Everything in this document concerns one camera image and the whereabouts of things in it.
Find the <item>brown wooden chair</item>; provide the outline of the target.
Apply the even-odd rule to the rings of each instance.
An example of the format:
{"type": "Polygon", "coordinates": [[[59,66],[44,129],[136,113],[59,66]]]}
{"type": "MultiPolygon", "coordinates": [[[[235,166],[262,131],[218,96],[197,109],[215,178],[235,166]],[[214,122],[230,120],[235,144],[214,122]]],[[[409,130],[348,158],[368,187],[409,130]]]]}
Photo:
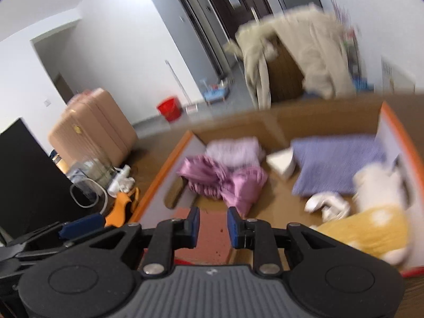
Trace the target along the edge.
{"type": "Polygon", "coordinates": [[[273,60],[267,60],[271,103],[300,98],[304,93],[303,72],[277,36],[269,41],[277,51],[273,60]]]}

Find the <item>purple checked pillow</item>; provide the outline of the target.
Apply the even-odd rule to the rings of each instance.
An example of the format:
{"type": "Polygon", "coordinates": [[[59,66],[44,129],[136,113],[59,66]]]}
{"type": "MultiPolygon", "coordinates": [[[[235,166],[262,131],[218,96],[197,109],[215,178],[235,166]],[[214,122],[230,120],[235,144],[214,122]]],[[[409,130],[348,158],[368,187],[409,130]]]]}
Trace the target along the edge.
{"type": "Polygon", "coordinates": [[[385,161],[385,151],[372,134],[311,136],[291,141],[301,171],[293,195],[354,193],[353,177],[368,164],[385,161]]]}

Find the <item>white small bottle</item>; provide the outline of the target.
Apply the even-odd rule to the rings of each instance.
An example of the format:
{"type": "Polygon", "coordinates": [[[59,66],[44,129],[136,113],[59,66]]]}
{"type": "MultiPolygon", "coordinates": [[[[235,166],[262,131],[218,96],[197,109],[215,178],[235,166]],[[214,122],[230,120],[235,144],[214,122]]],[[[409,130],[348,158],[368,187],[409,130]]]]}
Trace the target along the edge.
{"type": "Polygon", "coordinates": [[[135,179],[130,175],[131,167],[125,165],[122,169],[116,168],[116,175],[112,179],[107,192],[108,195],[115,198],[118,193],[129,193],[134,187],[135,179]]]}

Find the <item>white socks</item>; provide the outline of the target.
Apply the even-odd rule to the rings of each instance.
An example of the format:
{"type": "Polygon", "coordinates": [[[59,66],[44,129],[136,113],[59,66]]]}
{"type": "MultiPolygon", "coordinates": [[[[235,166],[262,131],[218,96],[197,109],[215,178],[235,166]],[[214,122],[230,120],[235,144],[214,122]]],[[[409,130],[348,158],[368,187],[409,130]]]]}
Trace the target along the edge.
{"type": "Polygon", "coordinates": [[[318,210],[321,211],[322,221],[326,223],[347,218],[350,214],[350,204],[336,192],[321,192],[311,196],[304,208],[307,213],[318,210]]]}

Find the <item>white tissue pack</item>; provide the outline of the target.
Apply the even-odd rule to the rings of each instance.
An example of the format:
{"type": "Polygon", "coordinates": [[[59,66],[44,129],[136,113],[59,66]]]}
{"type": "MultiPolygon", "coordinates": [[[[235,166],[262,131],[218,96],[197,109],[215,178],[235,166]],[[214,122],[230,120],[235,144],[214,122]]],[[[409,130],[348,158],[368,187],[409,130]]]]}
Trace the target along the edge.
{"type": "Polygon", "coordinates": [[[267,155],[266,163],[284,180],[290,179],[296,168],[294,152],[291,147],[267,155]]]}

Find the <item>blue low cart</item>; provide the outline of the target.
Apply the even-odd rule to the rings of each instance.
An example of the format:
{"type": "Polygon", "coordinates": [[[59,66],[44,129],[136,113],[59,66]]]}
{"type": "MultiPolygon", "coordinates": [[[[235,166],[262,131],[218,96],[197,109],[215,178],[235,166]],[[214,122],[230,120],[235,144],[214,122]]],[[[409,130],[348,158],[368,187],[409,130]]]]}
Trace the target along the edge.
{"type": "Polygon", "coordinates": [[[230,92],[227,80],[221,80],[219,83],[213,85],[209,85],[206,80],[202,80],[201,83],[203,83],[206,89],[203,92],[203,98],[207,105],[227,99],[230,92]]]}

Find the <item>red bucket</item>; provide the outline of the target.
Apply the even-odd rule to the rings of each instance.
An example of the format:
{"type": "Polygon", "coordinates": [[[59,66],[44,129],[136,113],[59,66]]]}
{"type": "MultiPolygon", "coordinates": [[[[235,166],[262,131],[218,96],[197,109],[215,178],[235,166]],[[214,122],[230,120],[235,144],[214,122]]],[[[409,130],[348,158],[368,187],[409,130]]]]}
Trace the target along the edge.
{"type": "Polygon", "coordinates": [[[176,96],[171,96],[163,100],[157,106],[157,110],[168,122],[174,122],[182,115],[180,101],[176,96]]]}

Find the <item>beige coat on chair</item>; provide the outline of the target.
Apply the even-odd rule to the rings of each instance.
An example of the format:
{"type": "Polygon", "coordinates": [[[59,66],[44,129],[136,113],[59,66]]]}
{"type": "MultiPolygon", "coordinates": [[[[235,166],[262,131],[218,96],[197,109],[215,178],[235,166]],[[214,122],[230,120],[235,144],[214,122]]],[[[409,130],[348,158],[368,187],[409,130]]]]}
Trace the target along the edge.
{"type": "Polygon", "coordinates": [[[315,4],[250,21],[224,50],[244,64],[244,77],[255,108],[271,107],[267,62],[277,57],[270,38],[278,37],[303,73],[303,88],[326,100],[356,95],[343,43],[345,27],[315,4]]]}

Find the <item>black paper bag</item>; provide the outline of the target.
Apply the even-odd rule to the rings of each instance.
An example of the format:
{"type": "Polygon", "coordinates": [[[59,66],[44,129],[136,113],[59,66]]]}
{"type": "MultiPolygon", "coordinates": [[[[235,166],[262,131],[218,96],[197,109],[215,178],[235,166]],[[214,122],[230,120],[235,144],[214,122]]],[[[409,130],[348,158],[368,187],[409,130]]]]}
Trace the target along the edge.
{"type": "Polygon", "coordinates": [[[70,194],[72,182],[20,118],[1,133],[0,166],[1,230],[13,239],[94,211],[76,204],[70,194]]]}

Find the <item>white storage rack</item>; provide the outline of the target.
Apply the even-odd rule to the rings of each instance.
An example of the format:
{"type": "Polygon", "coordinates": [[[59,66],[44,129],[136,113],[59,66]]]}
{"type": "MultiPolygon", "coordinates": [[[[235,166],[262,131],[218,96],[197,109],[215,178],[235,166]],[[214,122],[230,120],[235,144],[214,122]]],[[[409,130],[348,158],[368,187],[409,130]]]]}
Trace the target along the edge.
{"type": "Polygon", "coordinates": [[[369,90],[367,79],[362,75],[361,57],[354,26],[346,9],[340,7],[335,0],[330,0],[336,19],[343,24],[343,43],[348,60],[348,70],[357,92],[369,90]]]}

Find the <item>light pink folded cloth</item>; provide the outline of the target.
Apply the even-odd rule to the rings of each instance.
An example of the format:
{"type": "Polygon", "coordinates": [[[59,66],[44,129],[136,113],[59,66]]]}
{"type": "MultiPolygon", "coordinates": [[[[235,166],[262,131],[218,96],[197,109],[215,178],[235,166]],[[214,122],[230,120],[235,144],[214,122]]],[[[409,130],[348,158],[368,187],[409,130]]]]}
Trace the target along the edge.
{"type": "Polygon", "coordinates": [[[266,154],[256,137],[246,137],[210,142],[206,155],[229,169],[238,169],[259,166],[266,154]]]}

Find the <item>dark brown entrance door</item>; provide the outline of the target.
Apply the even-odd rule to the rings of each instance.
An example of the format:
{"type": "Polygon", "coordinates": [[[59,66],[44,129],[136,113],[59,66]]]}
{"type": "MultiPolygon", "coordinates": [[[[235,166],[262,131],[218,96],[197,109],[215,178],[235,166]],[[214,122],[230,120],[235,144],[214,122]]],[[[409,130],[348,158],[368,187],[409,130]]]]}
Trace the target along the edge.
{"type": "Polygon", "coordinates": [[[270,15],[268,0],[210,0],[228,38],[234,39],[240,26],[270,15]]]}

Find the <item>magenta satin cloth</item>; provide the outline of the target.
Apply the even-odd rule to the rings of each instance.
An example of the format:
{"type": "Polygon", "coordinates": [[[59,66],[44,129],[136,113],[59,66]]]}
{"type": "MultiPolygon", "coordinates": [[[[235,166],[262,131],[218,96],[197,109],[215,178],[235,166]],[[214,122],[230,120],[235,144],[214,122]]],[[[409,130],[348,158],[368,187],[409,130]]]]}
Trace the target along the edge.
{"type": "Polygon", "coordinates": [[[259,199],[268,175],[260,166],[229,169],[206,155],[186,157],[178,175],[189,189],[213,200],[223,200],[245,218],[259,199]]]}

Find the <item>white mop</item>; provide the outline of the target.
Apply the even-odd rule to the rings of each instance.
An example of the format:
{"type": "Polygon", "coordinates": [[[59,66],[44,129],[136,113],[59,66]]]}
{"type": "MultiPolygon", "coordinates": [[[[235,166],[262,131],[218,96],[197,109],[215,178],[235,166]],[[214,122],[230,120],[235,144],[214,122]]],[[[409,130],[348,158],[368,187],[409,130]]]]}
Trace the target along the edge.
{"type": "Polygon", "coordinates": [[[173,66],[170,64],[170,62],[168,60],[165,60],[165,64],[170,69],[170,72],[172,73],[173,78],[176,80],[176,82],[177,82],[180,90],[182,91],[182,93],[183,93],[183,95],[184,95],[184,97],[185,97],[185,99],[187,101],[187,105],[185,107],[186,114],[187,115],[190,115],[190,114],[197,113],[198,112],[198,104],[197,103],[194,103],[191,100],[190,96],[188,95],[187,91],[185,90],[183,84],[181,83],[179,77],[177,76],[177,74],[174,71],[173,66]]]}

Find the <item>pink suitcase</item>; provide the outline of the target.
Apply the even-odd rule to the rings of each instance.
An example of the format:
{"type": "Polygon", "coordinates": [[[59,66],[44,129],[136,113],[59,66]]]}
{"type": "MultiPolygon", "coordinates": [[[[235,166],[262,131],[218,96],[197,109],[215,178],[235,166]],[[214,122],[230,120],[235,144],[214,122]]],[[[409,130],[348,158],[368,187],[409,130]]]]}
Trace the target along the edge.
{"type": "Polygon", "coordinates": [[[118,167],[131,152],[137,135],[112,95],[97,88],[70,100],[48,140],[69,166],[98,158],[118,167]]]}

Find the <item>white yellow plush toy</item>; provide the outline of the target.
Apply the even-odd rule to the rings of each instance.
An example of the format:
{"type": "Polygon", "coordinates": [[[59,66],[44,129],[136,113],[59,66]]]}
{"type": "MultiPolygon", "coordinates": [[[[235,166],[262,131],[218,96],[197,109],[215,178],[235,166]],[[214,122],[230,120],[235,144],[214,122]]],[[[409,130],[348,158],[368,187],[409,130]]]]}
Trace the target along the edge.
{"type": "Polygon", "coordinates": [[[397,167],[368,164],[353,177],[356,214],[314,229],[393,266],[408,256],[410,227],[403,176],[397,167]]]}

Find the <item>red orange cardboard box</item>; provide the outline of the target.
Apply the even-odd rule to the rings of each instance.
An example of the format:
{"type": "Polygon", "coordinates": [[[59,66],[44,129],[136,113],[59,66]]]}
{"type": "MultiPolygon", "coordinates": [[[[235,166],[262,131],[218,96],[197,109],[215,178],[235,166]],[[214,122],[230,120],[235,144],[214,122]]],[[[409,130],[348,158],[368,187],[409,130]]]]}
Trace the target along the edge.
{"type": "Polygon", "coordinates": [[[227,211],[274,228],[300,223],[396,267],[423,272],[422,143],[417,98],[304,100],[140,139],[129,154],[140,196],[130,217],[154,228],[201,209],[201,260],[238,250],[227,211]]]}

